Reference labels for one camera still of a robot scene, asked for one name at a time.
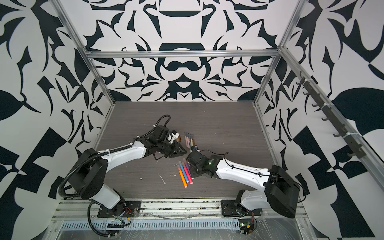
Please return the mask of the small green circuit board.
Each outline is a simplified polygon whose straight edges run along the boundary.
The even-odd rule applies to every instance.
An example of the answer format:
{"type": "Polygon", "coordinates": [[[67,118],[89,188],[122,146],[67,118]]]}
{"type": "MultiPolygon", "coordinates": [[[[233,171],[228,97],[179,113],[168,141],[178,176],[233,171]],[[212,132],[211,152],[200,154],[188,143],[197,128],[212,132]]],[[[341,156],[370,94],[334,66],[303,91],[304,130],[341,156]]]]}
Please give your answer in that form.
{"type": "Polygon", "coordinates": [[[243,235],[249,235],[256,230],[257,226],[257,220],[251,218],[249,222],[240,222],[239,232],[243,235]]]}

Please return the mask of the aluminium front rail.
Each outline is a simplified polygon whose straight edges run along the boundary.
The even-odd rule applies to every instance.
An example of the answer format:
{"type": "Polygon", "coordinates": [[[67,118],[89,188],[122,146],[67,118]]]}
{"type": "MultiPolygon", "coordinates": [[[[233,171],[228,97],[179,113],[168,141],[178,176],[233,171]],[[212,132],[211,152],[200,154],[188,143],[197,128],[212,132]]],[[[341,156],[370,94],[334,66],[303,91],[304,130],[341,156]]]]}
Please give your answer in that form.
{"type": "MultiPolygon", "coordinates": [[[[129,199],[141,201],[141,211],[134,218],[189,219],[221,218],[222,199],[129,199]]],[[[54,219],[80,220],[87,217],[90,202],[85,200],[60,201],[54,219]]]]}

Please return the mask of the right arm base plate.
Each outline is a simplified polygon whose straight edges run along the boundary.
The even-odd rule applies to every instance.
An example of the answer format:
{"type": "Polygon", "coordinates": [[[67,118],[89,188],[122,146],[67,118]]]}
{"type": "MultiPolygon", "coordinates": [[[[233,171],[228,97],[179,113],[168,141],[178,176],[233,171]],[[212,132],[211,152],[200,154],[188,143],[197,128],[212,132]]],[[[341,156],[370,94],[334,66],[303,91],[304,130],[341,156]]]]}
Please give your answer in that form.
{"type": "Polygon", "coordinates": [[[226,218],[245,217],[245,216],[261,216],[263,209],[246,210],[240,204],[236,205],[235,200],[221,200],[222,215],[226,218]]]}

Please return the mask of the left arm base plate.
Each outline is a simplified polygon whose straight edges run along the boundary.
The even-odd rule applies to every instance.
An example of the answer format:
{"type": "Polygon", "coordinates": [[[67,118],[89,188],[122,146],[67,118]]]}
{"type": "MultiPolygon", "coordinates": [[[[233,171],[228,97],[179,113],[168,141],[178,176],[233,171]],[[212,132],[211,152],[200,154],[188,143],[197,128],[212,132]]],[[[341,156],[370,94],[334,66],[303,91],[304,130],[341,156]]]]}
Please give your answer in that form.
{"type": "Polygon", "coordinates": [[[115,216],[122,218],[130,218],[141,211],[141,201],[120,201],[112,209],[107,208],[104,205],[100,205],[98,218],[112,218],[115,216]]]}

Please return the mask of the orange marker pen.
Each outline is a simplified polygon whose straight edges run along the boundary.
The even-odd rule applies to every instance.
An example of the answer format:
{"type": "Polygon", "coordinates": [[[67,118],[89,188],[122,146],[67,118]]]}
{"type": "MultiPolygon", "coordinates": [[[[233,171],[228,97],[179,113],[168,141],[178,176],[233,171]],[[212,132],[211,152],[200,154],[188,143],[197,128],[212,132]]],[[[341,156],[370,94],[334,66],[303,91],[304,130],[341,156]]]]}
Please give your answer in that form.
{"type": "Polygon", "coordinates": [[[187,185],[187,182],[186,182],[186,180],[185,180],[184,174],[183,174],[183,172],[182,172],[182,170],[181,170],[181,167],[180,167],[180,166],[177,166],[177,167],[178,167],[178,171],[179,171],[179,174],[180,174],[180,176],[181,176],[181,179],[182,179],[184,188],[187,188],[188,185],[187,185]]]}

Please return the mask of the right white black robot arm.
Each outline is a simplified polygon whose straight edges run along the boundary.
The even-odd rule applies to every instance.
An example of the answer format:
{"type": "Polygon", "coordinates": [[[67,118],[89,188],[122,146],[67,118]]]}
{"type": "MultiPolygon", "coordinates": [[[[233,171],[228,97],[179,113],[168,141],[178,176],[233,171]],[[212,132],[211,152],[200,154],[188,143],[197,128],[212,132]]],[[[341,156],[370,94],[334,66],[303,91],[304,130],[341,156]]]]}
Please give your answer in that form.
{"type": "Polygon", "coordinates": [[[207,157],[199,150],[188,155],[187,163],[194,178],[206,176],[252,188],[240,190],[234,201],[222,206],[225,217],[250,216],[262,209],[272,209],[289,219],[296,217],[301,185],[280,166],[253,168],[230,161],[225,155],[207,157]]]}

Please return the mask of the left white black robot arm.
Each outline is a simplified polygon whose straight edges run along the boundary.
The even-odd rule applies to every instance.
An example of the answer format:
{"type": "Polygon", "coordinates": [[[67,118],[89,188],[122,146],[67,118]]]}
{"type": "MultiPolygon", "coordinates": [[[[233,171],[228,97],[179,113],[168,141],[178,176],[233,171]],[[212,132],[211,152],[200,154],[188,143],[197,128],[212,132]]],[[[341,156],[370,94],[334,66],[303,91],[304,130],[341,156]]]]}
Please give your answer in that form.
{"type": "Polygon", "coordinates": [[[155,126],[147,135],[138,136],[128,145],[112,150],[86,150],[59,185],[62,198],[80,197],[109,210],[122,209],[124,198],[105,184],[112,169],[133,160],[160,153],[164,158],[183,156],[187,150],[180,144],[180,134],[166,126],[155,126]]]}

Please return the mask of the blue marker pen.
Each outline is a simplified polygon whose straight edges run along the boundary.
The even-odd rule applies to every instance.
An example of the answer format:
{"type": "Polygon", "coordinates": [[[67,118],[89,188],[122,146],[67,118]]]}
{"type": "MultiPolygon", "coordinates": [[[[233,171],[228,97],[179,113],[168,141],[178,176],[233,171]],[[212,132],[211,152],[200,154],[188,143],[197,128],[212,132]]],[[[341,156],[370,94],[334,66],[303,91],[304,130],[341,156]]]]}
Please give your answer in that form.
{"type": "Polygon", "coordinates": [[[179,161],[179,166],[181,167],[181,170],[182,170],[184,179],[186,180],[186,183],[189,183],[189,179],[188,179],[188,177],[187,177],[187,174],[186,174],[186,172],[185,172],[185,170],[184,170],[184,167],[183,167],[181,161],[179,161]]]}

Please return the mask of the purple marker pen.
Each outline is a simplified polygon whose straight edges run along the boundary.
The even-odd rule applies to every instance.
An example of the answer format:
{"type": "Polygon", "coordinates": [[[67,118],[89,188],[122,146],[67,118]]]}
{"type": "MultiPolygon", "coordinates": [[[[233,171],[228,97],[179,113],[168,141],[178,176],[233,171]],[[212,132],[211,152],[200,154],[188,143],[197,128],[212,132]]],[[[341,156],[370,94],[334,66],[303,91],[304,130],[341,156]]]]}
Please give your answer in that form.
{"type": "Polygon", "coordinates": [[[184,163],[185,163],[185,165],[186,165],[186,168],[187,168],[187,170],[188,170],[190,176],[192,176],[192,174],[191,174],[191,170],[190,170],[190,166],[189,166],[189,163],[187,162],[186,159],[183,159],[183,161],[184,161],[184,163]]]}

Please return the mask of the red pink marker pen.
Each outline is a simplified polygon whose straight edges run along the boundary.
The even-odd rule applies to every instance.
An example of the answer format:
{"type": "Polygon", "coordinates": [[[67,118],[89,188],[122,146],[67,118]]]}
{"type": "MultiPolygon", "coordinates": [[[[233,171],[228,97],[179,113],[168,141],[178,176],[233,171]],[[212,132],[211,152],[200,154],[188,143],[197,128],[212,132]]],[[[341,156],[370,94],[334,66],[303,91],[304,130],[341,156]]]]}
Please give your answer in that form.
{"type": "Polygon", "coordinates": [[[189,173],[189,170],[187,169],[186,164],[182,163],[182,165],[183,165],[183,168],[184,168],[185,173],[186,173],[186,175],[187,175],[188,181],[189,181],[189,183],[192,185],[192,184],[193,184],[193,180],[192,180],[192,178],[191,178],[191,175],[190,175],[190,173],[189,173]]]}

